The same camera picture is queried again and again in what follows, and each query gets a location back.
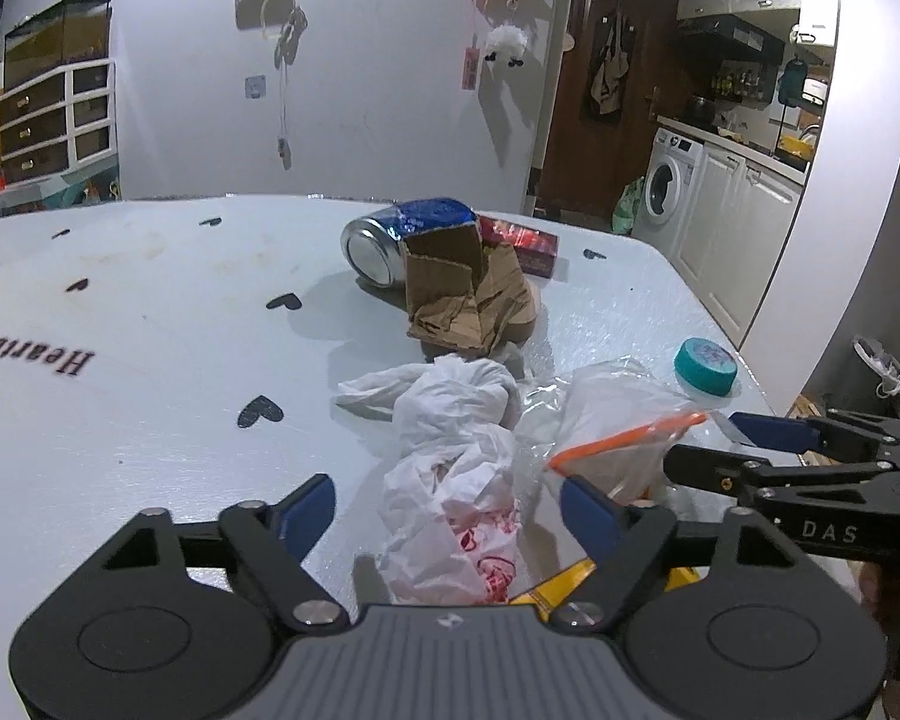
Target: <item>gray ribbed panel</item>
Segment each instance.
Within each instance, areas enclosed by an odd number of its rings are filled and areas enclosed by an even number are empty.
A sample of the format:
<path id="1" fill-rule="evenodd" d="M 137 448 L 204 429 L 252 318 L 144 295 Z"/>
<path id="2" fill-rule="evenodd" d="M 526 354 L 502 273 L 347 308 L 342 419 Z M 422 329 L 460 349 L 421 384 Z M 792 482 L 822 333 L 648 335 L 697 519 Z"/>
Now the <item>gray ribbed panel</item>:
<path id="1" fill-rule="evenodd" d="M 457 615 L 447 627 L 439 619 Z M 233 720 L 673 720 L 610 647 L 564 637 L 532 607 L 371 607 L 305 638 Z"/>

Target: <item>sheep plush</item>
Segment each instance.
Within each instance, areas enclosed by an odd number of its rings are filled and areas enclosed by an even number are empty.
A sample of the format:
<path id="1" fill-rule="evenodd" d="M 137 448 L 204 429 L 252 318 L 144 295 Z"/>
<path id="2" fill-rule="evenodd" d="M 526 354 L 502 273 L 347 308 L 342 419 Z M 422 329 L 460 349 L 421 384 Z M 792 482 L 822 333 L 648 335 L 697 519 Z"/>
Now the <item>sheep plush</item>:
<path id="1" fill-rule="evenodd" d="M 484 59 L 487 62 L 495 62 L 498 58 L 508 56 L 506 66 L 511 68 L 523 65 L 523 55 L 530 45 L 530 35 L 519 26 L 511 23 L 495 26 L 487 35 L 484 45 Z"/>

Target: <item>drawer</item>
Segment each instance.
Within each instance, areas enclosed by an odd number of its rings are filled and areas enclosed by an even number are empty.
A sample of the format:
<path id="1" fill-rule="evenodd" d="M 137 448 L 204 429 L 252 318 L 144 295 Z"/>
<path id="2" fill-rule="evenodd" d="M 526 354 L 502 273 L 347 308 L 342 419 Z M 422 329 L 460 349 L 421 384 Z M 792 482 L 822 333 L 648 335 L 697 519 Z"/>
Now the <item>drawer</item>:
<path id="1" fill-rule="evenodd" d="M 10 154 L 21 151 L 27 146 L 36 146 L 44 141 L 52 141 L 54 138 L 60 138 L 66 134 L 67 110 L 58 108 L 1 131 L 0 147 L 3 153 Z"/>
<path id="2" fill-rule="evenodd" d="M 77 160 L 86 159 L 100 151 L 106 151 L 110 148 L 110 127 L 108 125 L 103 129 L 87 132 L 85 135 L 77 135 L 74 143 L 77 146 Z"/>
<path id="3" fill-rule="evenodd" d="M 4 175 L 7 184 L 15 184 L 41 175 L 63 172 L 67 167 L 67 142 L 63 141 L 4 160 Z"/>
<path id="4" fill-rule="evenodd" d="M 74 127 L 83 127 L 84 124 L 106 119 L 107 110 L 108 98 L 106 96 L 74 103 Z"/>
<path id="5" fill-rule="evenodd" d="M 52 76 L 39 84 L 29 87 L 23 92 L 18 92 L 6 100 L 0 101 L 0 124 L 7 124 L 21 116 L 36 113 L 48 105 L 60 103 L 63 100 L 64 74 Z"/>
<path id="6" fill-rule="evenodd" d="M 74 70 L 74 94 L 79 95 L 94 89 L 106 89 L 106 76 L 109 69 L 109 65 L 100 65 L 95 68 Z"/>

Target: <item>blue can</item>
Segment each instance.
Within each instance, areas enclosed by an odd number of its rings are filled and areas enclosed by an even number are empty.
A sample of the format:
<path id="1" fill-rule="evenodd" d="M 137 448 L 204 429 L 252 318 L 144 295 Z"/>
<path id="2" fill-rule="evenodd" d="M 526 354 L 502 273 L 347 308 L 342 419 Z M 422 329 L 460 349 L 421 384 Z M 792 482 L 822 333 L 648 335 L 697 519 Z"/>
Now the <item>blue can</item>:
<path id="1" fill-rule="evenodd" d="M 401 287 L 407 270 L 400 242 L 423 232 L 476 224 L 477 215 L 450 197 L 409 200 L 356 218 L 343 228 L 340 246 L 354 271 L 376 287 Z"/>

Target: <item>tabletop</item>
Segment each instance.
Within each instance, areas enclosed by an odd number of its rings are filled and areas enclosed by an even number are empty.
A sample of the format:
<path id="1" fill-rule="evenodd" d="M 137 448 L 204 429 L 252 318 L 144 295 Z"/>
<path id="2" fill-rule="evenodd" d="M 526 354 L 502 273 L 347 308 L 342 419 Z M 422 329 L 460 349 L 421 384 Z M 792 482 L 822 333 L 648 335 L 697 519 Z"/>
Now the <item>tabletop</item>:
<path id="1" fill-rule="evenodd" d="M 424 359 L 405 311 L 362 288 L 341 255 L 343 225 L 375 207 L 228 196 L 0 220 L 0 718 L 24 716 L 7 675 L 17 626 L 144 507 L 212 519 L 326 472 L 338 515 L 305 567 L 351 613 L 374 597 L 394 433 L 332 397 L 340 381 Z M 686 338 L 732 346 L 658 252 L 509 218 L 560 239 L 553 278 L 535 278 L 543 306 L 524 354 L 537 374 L 634 355 L 708 408 L 769 412 L 744 365 L 726 398 L 677 379 Z M 261 395 L 285 418 L 240 427 Z M 689 440 L 727 445 L 712 424 Z M 540 509 L 554 563 L 581 557 Z"/>

